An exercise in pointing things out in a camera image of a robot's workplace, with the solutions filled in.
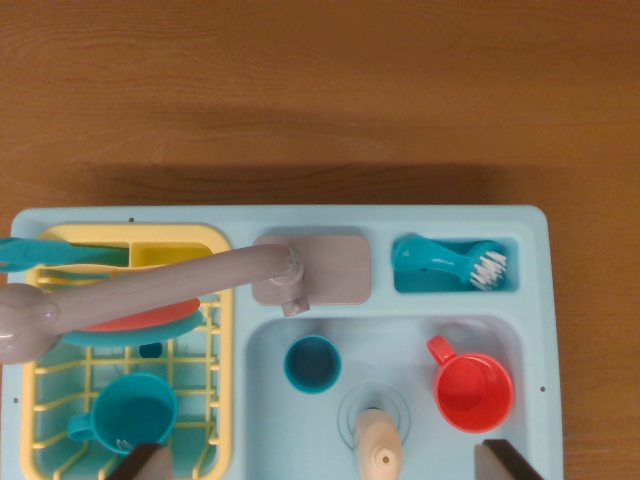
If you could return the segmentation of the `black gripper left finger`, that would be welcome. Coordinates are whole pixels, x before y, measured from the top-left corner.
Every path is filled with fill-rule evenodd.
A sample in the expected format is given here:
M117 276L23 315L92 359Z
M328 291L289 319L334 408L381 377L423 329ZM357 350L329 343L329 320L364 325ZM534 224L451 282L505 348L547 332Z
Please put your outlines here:
M107 480L172 480L173 457L158 443L136 446L106 477Z

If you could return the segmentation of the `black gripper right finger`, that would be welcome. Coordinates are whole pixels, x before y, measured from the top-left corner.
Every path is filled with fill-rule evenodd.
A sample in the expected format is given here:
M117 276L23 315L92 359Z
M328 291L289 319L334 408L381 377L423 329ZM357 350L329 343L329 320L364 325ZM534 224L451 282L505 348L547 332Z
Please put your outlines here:
M476 480L542 480L543 477L506 439L486 439L474 447Z

